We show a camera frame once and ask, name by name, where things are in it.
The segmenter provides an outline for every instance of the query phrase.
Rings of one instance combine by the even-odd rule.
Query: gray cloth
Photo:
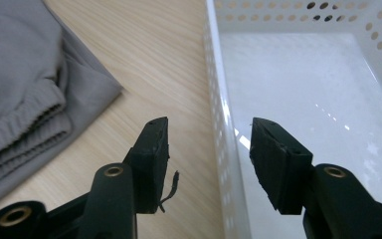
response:
[[[0,197],[75,140],[120,90],[42,1],[0,0]]]

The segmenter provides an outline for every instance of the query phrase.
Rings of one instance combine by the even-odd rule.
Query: wooden table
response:
[[[52,210],[90,190],[95,172],[124,159],[146,122],[169,118],[166,213],[138,215],[139,238],[223,238],[206,76],[203,0],[48,0],[124,86],[119,98],[51,163],[0,200]]]

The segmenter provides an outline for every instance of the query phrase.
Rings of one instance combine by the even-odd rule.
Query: fabric fold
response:
[[[0,0],[0,197],[70,145],[120,84],[40,0]]]

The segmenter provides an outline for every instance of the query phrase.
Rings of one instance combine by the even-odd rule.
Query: wood grain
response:
[[[203,0],[48,0],[124,86],[122,95],[51,163],[0,200],[56,208],[90,190],[95,172],[122,161],[145,123],[169,118],[166,213],[138,215],[139,238],[223,238],[208,82]]]

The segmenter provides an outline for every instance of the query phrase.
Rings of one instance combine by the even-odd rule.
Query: basket hole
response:
[[[249,2],[243,2],[243,8],[249,8],[251,4]]]
[[[294,21],[296,19],[296,16],[295,15],[290,15],[287,19],[292,22],[292,21]]]
[[[328,15],[327,17],[324,18],[324,22],[328,22],[333,18],[333,16]]]
[[[263,2],[257,2],[254,7],[257,9],[263,8]]]
[[[340,7],[340,3],[333,4],[333,7],[331,9],[336,10]]]
[[[363,3],[359,4],[358,9],[363,10],[363,9],[366,9],[367,6],[368,6],[368,4],[366,2],[363,2]]]
[[[232,21],[232,20],[234,20],[234,15],[232,15],[232,14],[228,14],[228,15],[226,15],[226,20],[227,20],[227,21]]]
[[[336,18],[336,22],[341,22],[341,21],[343,21],[343,20],[345,20],[345,15],[341,15],[341,16],[338,16],[338,17]]]
[[[257,20],[259,20],[259,15],[253,15],[253,16],[251,16],[251,21],[257,21]]]
[[[367,25],[365,26],[365,30],[367,30],[367,31],[370,31],[372,28],[373,28],[372,23],[367,23]]]
[[[246,20],[247,19],[247,16],[246,15],[240,15],[239,17],[238,17],[238,21],[240,21],[240,22],[242,22],[242,21],[244,21],[244,20]]]
[[[307,19],[308,19],[308,16],[306,16],[306,15],[303,15],[300,17],[301,22],[305,22]]]
[[[377,49],[378,49],[378,50],[381,50],[381,49],[382,49],[382,42],[377,43]]]
[[[220,2],[220,1],[216,1],[216,2],[215,2],[215,7],[216,7],[217,9],[221,9],[221,8],[222,8],[222,2]]]
[[[371,40],[376,40],[378,38],[378,32],[373,32],[371,34]]]
[[[271,15],[266,15],[263,20],[265,20],[266,22],[270,21],[272,19],[272,16]]]
[[[269,8],[276,8],[276,2],[269,3]]]
[[[324,9],[324,8],[326,8],[327,6],[328,6],[328,2],[322,3],[322,4],[320,5],[320,9]]]
[[[352,9],[353,6],[355,6],[355,4],[353,2],[350,2],[350,3],[346,4],[346,9]]]
[[[285,2],[285,3],[282,4],[282,8],[283,9],[287,9],[289,7],[289,5],[290,5],[290,3]]]
[[[349,22],[353,22],[353,21],[355,21],[356,19],[357,19],[358,17],[357,16],[351,16],[350,18],[349,18]]]
[[[299,9],[302,7],[302,3],[301,2],[297,2],[295,3],[295,5],[293,6],[294,9]]]
[[[310,2],[310,3],[308,3],[308,5],[306,5],[306,9],[312,9],[313,7],[315,7],[314,2]]]
[[[235,2],[235,1],[230,2],[230,3],[228,4],[228,7],[229,7],[229,8],[236,8],[236,7],[237,7],[237,2]]]
[[[382,11],[380,11],[380,12],[377,13],[377,18],[378,18],[378,19],[382,19]]]

